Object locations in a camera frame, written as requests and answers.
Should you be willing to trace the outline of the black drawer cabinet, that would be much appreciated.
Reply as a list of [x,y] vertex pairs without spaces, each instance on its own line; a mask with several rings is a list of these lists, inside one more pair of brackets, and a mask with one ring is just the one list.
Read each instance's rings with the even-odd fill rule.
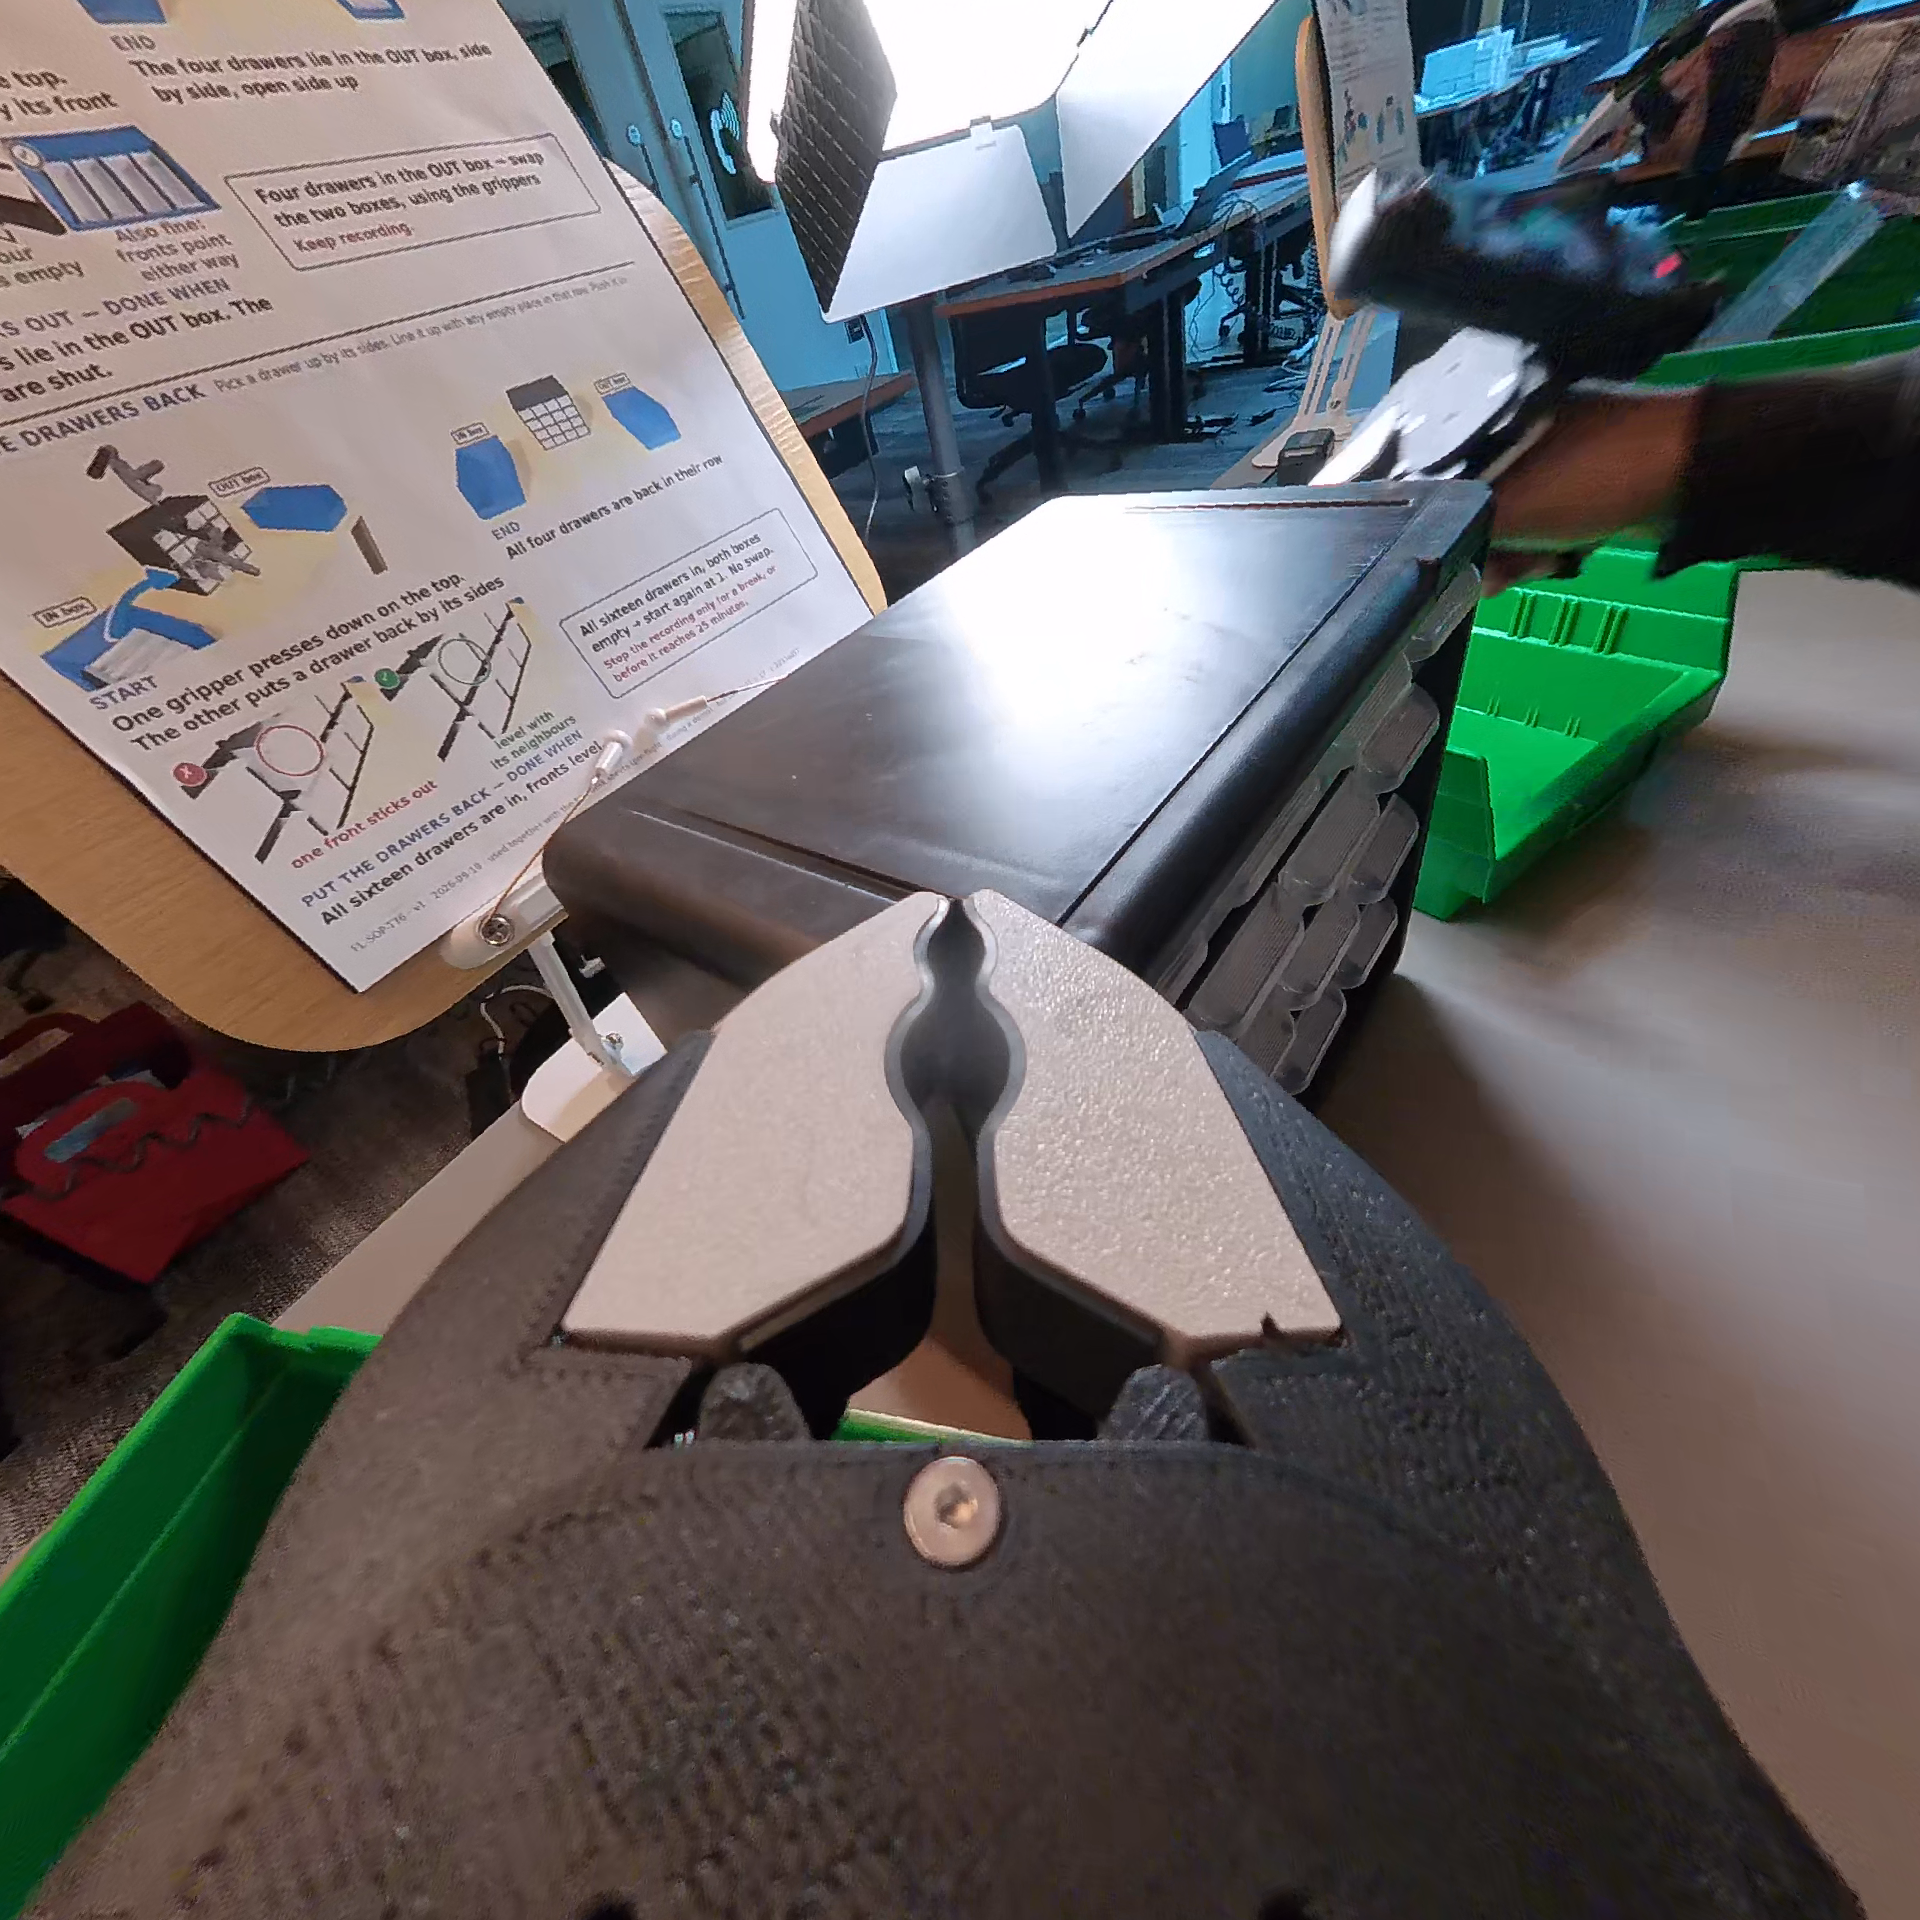
[[[1477,482],[1050,500],[589,804],[545,879],[673,1040],[917,893],[997,891],[1164,997],[1491,520]],[[1452,716],[1404,934],[1308,1106],[1402,957]]]

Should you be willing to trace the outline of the set of clear cabinet drawers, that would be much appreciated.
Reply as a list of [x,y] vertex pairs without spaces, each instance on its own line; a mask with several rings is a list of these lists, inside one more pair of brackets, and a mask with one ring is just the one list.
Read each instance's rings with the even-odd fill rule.
[[1390,646],[1162,987],[1190,1027],[1233,1040],[1293,1096],[1356,1027],[1404,936],[1479,601],[1480,573],[1464,566]]

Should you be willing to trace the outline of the green plastic bin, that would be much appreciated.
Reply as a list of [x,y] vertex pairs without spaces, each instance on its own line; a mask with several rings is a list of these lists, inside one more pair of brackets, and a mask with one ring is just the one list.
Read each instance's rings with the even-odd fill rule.
[[6,1578],[6,1911],[166,1722],[376,1342],[229,1316]]
[[1656,573],[1639,547],[1477,609],[1414,893],[1455,921],[1620,801],[1714,711],[1744,566]]
[[[1810,194],[1727,207],[1670,223],[1664,234],[1694,279],[1723,285],[1737,303],[1774,279],[1778,260],[1803,233],[1822,223],[1835,194]],[[1822,243],[1824,275],[1796,275],[1804,298],[1763,338],[1694,343],[1644,372],[1648,388],[1687,388],[1717,380],[1754,380],[1787,372],[1827,372],[1910,352],[1919,345],[1919,227],[1905,204],[1879,213],[1860,247],[1837,259]]]

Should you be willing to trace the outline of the wooden sheet board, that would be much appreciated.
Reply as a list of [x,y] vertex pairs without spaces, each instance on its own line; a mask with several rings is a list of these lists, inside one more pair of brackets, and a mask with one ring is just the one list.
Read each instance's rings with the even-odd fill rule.
[[189,1020],[295,1053],[388,1045],[451,1013],[565,922],[533,869],[476,925],[350,988],[12,681],[2,691],[5,869]]

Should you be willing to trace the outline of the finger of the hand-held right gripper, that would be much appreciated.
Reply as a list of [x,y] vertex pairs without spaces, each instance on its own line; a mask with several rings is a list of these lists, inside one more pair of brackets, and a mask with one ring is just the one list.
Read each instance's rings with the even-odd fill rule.
[[1350,437],[1350,481],[1491,478],[1552,421],[1563,376],[1529,343],[1460,331],[1404,372]]

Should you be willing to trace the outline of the phone booth door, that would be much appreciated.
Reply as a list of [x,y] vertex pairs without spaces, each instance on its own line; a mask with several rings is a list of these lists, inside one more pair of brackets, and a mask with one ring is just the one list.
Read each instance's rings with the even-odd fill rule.
[[670,9],[664,21],[725,223],[772,213],[774,197],[748,159],[743,76],[726,15],[687,7]]

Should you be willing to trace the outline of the person's right hand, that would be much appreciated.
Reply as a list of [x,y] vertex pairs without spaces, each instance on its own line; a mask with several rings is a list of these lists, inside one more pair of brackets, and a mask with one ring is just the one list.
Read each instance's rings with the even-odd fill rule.
[[1705,397],[1574,393],[1492,482],[1483,592],[1565,579],[1596,547],[1659,534],[1690,467]]

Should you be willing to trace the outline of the red felt bag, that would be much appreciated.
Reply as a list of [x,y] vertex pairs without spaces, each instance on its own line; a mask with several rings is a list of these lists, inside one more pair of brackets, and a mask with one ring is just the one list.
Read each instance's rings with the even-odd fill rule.
[[156,1284],[305,1165],[273,1108],[148,1005],[5,1035],[5,1224],[89,1268]]

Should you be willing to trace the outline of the black office chair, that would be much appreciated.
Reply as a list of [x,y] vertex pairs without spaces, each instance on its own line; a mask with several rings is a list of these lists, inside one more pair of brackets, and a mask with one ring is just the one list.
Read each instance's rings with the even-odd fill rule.
[[[954,338],[954,352],[954,388],[963,408],[971,412],[994,412],[1009,421],[1034,414],[1042,393],[1040,374],[1028,358],[1019,356],[1015,360],[988,364],[988,351],[969,347],[963,335]],[[1040,364],[1050,378],[1053,394],[1060,397],[1081,383],[1104,374],[1108,369],[1108,351],[1098,343],[1067,343],[1056,349],[1046,349]],[[1001,478],[1033,453],[1033,433],[1016,437],[997,449],[980,469],[978,481],[986,485]]]

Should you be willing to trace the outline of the white board stand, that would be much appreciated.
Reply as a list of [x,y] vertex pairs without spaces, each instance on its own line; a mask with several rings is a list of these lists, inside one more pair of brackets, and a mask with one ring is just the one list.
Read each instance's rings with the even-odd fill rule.
[[664,1054],[609,965],[562,928],[561,901],[541,872],[443,941],[473,975],[480,1023],[466,1072],[473,1138],[520,1115],[552,1141],[573,1141]]

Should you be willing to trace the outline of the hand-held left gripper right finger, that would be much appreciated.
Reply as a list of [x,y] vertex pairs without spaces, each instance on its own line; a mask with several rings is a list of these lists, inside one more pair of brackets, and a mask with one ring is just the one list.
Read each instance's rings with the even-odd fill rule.
[[1344,1334],[1195,1027],[1001,893],[960,904],[1004,1081],[975,1135],[975,1306],[1034,1428],[1098,1428],[1133,1374]]

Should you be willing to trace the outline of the printed instruction sheet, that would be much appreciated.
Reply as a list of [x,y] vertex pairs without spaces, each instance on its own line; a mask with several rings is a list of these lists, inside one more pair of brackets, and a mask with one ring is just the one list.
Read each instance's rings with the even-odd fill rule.
[[499,4],[5,4],[5,674],[342,985],[869,598]]

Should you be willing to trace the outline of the long dark office desk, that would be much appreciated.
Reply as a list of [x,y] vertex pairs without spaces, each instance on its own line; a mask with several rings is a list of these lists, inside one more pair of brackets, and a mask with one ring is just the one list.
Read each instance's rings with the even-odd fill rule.
[[[937,317],[953,341],[966,336],[986,363],[1026,358],[1039,374],[1040,398],[1026,421],[1040,485],[1064,485],[1069,449],[1087,439],[1060,423],[1060,405],[1082,393],[1111,397],[1133,380],[1147,418],[1133,430],[1150,445],[1182,445],[1205,437],[1215,421],[1192,410],[1195,366],[1188,360],[1188,308],[1216,271],[1243,276],[1241,363],[1260,366],[1271,355],[1279,301],[1300,303],[1285,271],[1300,264],[1313,240],[1308,176],[1303,168],[1245,176],[1223,186],[1197,216],[1172,227],[1140,228],[1104,243],[1009,269],[937,298]],[[1106,347],[1108,366],[1054,397],[1042,366],[1046,349],[1067,343]]]

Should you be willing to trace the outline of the studio softbox light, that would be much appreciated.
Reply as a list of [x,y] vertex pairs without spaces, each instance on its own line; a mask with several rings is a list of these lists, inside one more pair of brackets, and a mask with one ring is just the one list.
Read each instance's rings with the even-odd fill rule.
[[1054,257],[1256,3],[743,7],[744,153],[827,322]]

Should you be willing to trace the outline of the pale small board stand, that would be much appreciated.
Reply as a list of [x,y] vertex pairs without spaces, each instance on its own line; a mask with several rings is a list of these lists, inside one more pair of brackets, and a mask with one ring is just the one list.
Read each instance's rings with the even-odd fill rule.
[[1346,443],[1356,426],[1352,388],[1379,328],[1379,320],[1381,310],[1375,307],[1362,307],[1343,319],[1328,317],[1322,320],[1308,363],[1308,378],[1293,423],[1252,455],[1252,467],[1260,476],[1274,474],[1279,449],[1291,433],[1330,429],[1337,434],[1334,453]]

